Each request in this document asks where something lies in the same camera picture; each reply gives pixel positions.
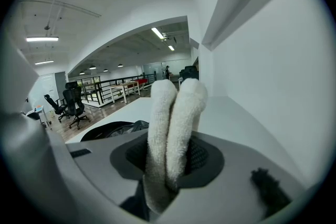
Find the floor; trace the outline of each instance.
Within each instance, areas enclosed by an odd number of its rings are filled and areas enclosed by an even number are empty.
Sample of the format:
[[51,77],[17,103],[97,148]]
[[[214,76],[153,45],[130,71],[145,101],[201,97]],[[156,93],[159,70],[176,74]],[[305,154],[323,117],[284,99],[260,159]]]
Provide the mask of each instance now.
[[81,121],[79,123],[80,129],[77,129],[77,124],[74,124],[72,128],[69,128],[70,123],[74,120],[74,117],[67,119],[64,117],[61,119],[61,123],[58,121],[58,115],[49,119],[51,120],[51,129],[60,134],[64,140],[64,142],[68,141],[69,139],[73,138],[77,134],[81,133],[85,129],[89,128],[90,126],[94,125],[95,123],[99,122],[100,120],[104,119],[105,117],[109,116],[113,112],[123,108],[124,106],[130,104],[134,100],[140,97],[150,97],[151,94],[151,87],[147,87],[147,90],[140,91],[141,95],[138,94],[131,94],[127,96],[127,104],[123,102],[123,98],[120,98],[115,101],[115,104],[110,103],[101,108],[93,108],[91,106],[85,106],[85,112],[82,115],[87,115],[90,119],[88,121]]

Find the office chair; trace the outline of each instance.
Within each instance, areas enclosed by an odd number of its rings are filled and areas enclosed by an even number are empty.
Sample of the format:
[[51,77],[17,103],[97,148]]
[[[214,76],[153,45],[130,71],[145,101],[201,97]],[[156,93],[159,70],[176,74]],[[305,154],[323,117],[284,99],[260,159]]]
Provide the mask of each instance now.
[[49,104],[51,104],[51,106],[54,108],[55,110],[55,113],[57,115],[60,115],[58,117],[58,121],[61,122],[61,119],[64,117],[64,116],[67,116],[68,118],[70,118],[66,113],[65,113],[65,108],[67,108],[68,105],[66,104],[62,104],[61,106],[58,105],[58,100],[56,100],[57,104],[53,101],[53,99],[50,97],[50,95],[46,94],[44,96],[44,98],[47,100],[47,102]]
[[181,75],[183,80],[186,80],[187,78],[199,79],[199,72],[197,71],[197,68],[195,66],[185,67],[184,72],[182,72]]
[[77,81],[74,81],[66,83],[65,88],[66,90],[63,91],[63,96],[68,104],[66,113],[70,116],[75,116],[75,119],[69,125],[69,128],[71,129],[71,126],[77,122],[77,129],[79,129],[80,121],[90,122],[90,119],[86,115],[82,117],[79,116],[84,112],[84,105],[80,97],[81,87],[77,85]]

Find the white desk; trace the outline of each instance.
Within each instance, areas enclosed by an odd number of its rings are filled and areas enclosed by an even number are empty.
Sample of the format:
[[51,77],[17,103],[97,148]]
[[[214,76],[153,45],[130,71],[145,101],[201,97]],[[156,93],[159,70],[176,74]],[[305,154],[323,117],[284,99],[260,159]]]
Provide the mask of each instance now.
[[44,111],[44,107],[43,107],[43,105],[41,105],[39,108],[36,108],[36,111],[35,111],[34,109],[33,109],[33,110],[30,110],[29,112],[27,112],[26,116],[28,116],[29,114],[31,114],[31,113],[33,113],[33,112],[36,112],[36,113],[38,113],[38,114],[40,114],[40,113],[43,112],[44,117],[46,118],[46,122],[47,122],[48,126],[50,126],[50,125],[49,125],[48,118],[47,118],[47,115],[46,115],[46,112]]
[[139,87],[139,82],[138,81],[130,81],[130,82],[126,82],[126,83],[119,84],[119,85],[113,85],[113,86],[110,86],[110,91],[111,91],[112,101],[114,103],[115,103],[115,100],[114,100],[114,97],[113,97],[112,89],[119,89],[120,88],[122,90],[122,94],[124,96],[125,104],[127,104],[127,99],[126,99],[126,94],[125,94],[125,88],[124,87],[127,87],[127,95],[130,95],[130,91],[129,91],[129,88],[128,88],[129,85],[133,85],[134,93],[135,93],[135,86],[138,86],[138,94],[140,95],[140,87]]

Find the white towel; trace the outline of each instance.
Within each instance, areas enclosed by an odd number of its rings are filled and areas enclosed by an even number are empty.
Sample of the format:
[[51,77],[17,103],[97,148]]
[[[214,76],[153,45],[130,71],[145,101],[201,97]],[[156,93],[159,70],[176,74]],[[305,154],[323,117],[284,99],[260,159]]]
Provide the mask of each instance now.
[[173,191],[177,191],[176,182],[184,173],[191,132],[198,129],[207,96],[207,90],[201,82],[186,79],[176,97],[166,148],[166,184]]
[[152,85],[144,191],[148,207],[157,214],[162,213],[170,203],[165,186],[165,153],[170,109],[176,95],[176,87],[170,80],[156,81]]

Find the fluorescent light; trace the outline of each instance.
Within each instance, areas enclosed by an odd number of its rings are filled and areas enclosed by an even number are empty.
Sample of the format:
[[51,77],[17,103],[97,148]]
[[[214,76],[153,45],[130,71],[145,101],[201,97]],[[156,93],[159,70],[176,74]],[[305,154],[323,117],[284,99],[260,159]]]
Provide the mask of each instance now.
[[50,62],[54,62],[54,61],[44,61],[44,62],[36,62],[36,65],[42,65],[43,63],[50,63]]
[[27,37],[28,42],[32,41],[58,41],[58,37]]
[[164,39],[164,37],[161,35],[161,33],[159,32],[159,30],[157,30],[156,28],[152,28],[152,31],[154,32],[154,33],[156,33],[156,35],[159,37],[159,38],[161,38],[161,39]]

